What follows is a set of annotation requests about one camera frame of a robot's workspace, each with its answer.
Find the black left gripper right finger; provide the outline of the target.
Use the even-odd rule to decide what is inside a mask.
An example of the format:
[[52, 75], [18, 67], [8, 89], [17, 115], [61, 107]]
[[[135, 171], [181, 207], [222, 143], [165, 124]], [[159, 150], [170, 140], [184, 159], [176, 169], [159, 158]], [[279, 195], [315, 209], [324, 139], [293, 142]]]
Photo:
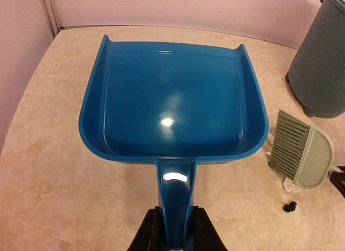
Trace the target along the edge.
[[225, 250], [206, 210], [198, 206], [193, 207], [191, 214], [190, 250]]

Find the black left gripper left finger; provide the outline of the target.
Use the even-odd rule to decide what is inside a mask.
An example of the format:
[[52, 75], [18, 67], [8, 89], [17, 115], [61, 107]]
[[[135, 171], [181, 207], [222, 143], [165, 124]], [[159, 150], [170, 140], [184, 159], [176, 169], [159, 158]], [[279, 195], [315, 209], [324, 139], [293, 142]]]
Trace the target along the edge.
[[128, 251], [161, 250], [163, 233], [162, 218], [159, 207], [149, 209], [135, 234]]

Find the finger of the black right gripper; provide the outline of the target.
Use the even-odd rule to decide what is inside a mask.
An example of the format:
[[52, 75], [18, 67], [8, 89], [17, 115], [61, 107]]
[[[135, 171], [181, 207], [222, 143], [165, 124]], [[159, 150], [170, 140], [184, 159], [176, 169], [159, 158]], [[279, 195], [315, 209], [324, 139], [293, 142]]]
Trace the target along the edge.
[[344, 166], [338, 166], [338, 168], [340, 169], [339, 172], [329, 172], [330, 182], [345, 198], [345, 169]]

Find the light green hand brush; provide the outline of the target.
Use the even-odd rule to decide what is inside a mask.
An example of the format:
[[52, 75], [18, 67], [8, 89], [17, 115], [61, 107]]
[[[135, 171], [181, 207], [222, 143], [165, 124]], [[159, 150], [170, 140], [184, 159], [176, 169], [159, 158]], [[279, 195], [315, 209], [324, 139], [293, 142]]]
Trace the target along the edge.
[[295, 185], [312, 189], [334, 172], [343, 173], [333, 165], [334, 149], [329, 137], [280, 110], [268, 166], [292, 180]]

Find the blue plastic dustpan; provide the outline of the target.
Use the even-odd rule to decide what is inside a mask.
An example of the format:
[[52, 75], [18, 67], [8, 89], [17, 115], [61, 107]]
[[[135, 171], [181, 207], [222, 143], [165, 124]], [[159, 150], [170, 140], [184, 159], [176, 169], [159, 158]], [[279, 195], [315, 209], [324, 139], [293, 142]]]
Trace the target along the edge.
[[110, 161], [154, 164], [166, 250], [195, 250], [199, 164], [245, 159], [269, 122], [244, 45], [113, 42], [104, 36], [79, 115], [85, 146]]

